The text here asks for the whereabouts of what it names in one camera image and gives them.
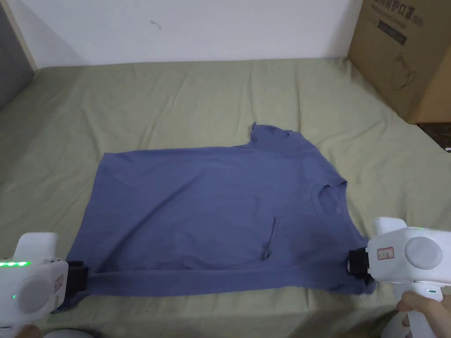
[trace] bed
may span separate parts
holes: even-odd
[[[381,215],[451,230],[451,157],[346,59],[62,67],[38,71],[0,112],[0,253],[11,256],[25,232],[53,231],[65,257],[105,152],[244,144],[254,121],[298,130],[319,148],[349,181],[364,236]],[[88,297],[40,326],[109,337],[332,337],[394,302],[387,285],[370,296],[282,288]]]

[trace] cardboard box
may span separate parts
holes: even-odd
[[[407,122],[451,122],[451,0],[364,0],[348,57]]]

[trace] green led light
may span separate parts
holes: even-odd
[[[0,267],[5,267],[5,266],[27,266],[30,265],[31,262],[3,262],[0,263]]]

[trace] t-shirt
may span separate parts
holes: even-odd
[[[106,153],[67,259],[95,295],[371,293],[346,272],[367,245],[346,184],[299,132],[255,123],[243,146]]]

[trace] white wall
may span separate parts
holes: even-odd
[[[8,3],[37,66],[43,68],[346,56],[362,0]]]

